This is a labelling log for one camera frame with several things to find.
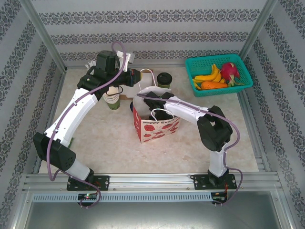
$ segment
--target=black mounting plate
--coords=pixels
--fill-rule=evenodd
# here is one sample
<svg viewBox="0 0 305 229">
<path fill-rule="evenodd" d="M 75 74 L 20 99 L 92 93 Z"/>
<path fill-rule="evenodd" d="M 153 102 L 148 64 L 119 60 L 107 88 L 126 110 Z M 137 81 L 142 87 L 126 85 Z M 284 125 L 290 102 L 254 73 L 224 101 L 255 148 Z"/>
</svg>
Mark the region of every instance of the black mounting plate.
<svg viewBox="0 0 305 229">
<path fill-rule="evenodd" d="M 225 189 L 225 184 L 228 185 L 228 189 L 236 189 L 236 180 L 234 174 L 228 174 L 225 178 L 224 181 L 219 184 L 214 186 L 210 180 L 209 180 L 209 175 L 207 174 L 195 174 L 191 175 L 191 179 L 194 180 L 194 187 L 195 190 L 207 190 L 207 189 Z"/>
<path fill-rule="evenodd" d="M 92 184 L 97 186 L 100 189 L 100 191 L 108 191 L 109 176 L 94 175 Z M 67 190 L 68 191 L 95 191 L 96 189 L 69 177 L 68 184 L 67 184 Z"/>
</svg>

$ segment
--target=patterned wallpaper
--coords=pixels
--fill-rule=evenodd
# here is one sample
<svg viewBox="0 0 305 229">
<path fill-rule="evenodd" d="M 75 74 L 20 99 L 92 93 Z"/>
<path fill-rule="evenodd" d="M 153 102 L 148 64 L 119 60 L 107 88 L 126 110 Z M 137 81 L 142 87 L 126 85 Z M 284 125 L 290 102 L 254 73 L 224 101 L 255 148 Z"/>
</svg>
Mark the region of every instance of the patterned wallpaper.
<svg viewBox="0 0 305 229">
<path fill-rule="evenodd" d="M 304 2 L 279 1 L 245 60 L 255 123 L 297 228 L 305 228 Z"/>
<path fill-rule="evenodd" d="M 32 137 L 46 128 L 62 73 L 17 0 L 0 3 L 0 229 L 32 173 Z"/>
<path fill-rule="evenodd" d="M 238 53 L 266 0 L 33 0 L 68 67 L 83 66 L 113 41 L 135 64 L 181 64 L 189 57 Z"/>
</svg>

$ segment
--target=plastic basket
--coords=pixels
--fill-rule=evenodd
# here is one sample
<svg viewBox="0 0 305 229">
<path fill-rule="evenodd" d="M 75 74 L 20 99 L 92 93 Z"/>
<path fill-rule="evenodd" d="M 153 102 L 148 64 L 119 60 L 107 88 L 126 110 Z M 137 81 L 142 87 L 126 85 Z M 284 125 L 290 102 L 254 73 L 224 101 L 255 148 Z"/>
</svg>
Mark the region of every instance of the plastic basket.
<svg viewBox="0 0 305 229">
<path fill-rule="evenodd" d="M 218 88 L 218 89 L 210 89 L 210 90 L 197 90 L 195 88 L 194 82 L 192 79 L 197 75 L 209 75 L 212 72 L 212 64 L 216 64 L 216 66 L 221 69 L 224 63 L 232 62 L 235 63 L 239 74 L 240 79 L 236 79 L 235 81 L 238 83 L 244 83 L 242 86 L 234 86 L 234 87 L 226 87 L 226 88 Z M 210 96 L 217 94 L 228 94 L 228 93 L 237 93 L 247 87 L 252 87 L 253 81 L 251 76 L 244 65 L 244 62 L 237 54 L 226 54 L 226 55 L 217 55 L 217 56 L 205 56 L 205 57 L 196 57 L 190 58 L 185 61 L 185 67 L 187 74 L 189 76 L 189 80 L 191 82 L 194 95 L 196 97 L 202 96 Z"/>
</svg>

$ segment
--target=carrot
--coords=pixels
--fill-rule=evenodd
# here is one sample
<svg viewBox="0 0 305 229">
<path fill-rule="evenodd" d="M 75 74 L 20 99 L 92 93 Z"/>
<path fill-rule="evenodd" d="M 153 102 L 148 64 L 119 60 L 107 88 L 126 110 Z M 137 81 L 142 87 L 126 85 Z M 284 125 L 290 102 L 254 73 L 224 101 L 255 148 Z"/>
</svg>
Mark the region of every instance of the carrot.
<svg viewBox="0 0 305 229">
<path fill-rule="evenodd" d="M 216 89 L 216 88 L 225 88 L 228 87 L 226 83 L 218 83 L 218 82 L 211 82 L 211 81 L 205 81 L 201 84 L 201 89 L 207 90 L 207 89 Z"/>
</svg>

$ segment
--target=stacked cups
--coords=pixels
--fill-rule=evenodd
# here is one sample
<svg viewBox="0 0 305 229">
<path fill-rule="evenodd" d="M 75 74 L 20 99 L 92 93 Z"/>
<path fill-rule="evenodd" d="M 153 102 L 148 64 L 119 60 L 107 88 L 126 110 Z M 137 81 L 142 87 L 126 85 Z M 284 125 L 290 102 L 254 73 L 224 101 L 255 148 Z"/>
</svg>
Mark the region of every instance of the stacked cups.
<svg viewBox="0 0 305 229">
<path fill-rule="evenodd" d="M 106 101 L 110 109 L 116 110 L 120 107 L 120 95 L 118 94 L 119 88 L 109 87 L 107 93 L 103 94 L 103 98 Z"/>
</svg>

